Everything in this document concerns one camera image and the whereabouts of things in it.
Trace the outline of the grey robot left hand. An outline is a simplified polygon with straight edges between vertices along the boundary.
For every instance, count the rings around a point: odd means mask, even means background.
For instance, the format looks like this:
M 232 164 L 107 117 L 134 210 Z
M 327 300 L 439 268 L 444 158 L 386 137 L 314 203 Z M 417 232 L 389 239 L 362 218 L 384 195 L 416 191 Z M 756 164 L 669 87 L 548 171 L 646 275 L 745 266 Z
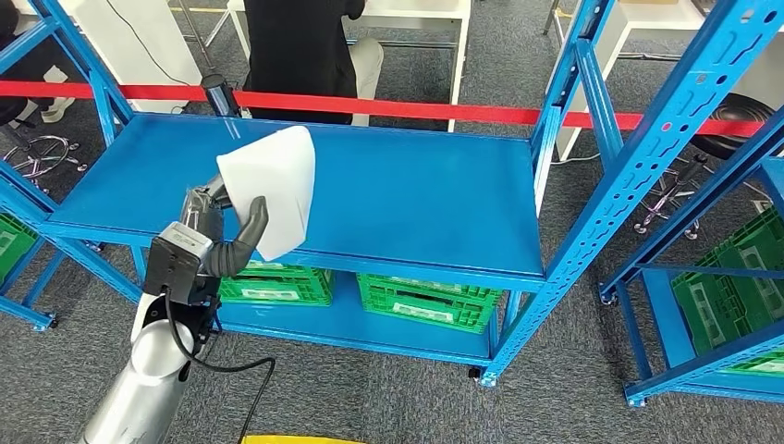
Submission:
M 202 256 L 199 275 L 235 277 L 246 267 L 262 238 L 269 221 L 265 197 L 257 196 L 251 201 L 248 220 L 241 224 L 234 240 L 226 241 L 223 240 L 223 211 L 232 206 L 220 174 L 186 192 L 179 221 L 212 242 Z

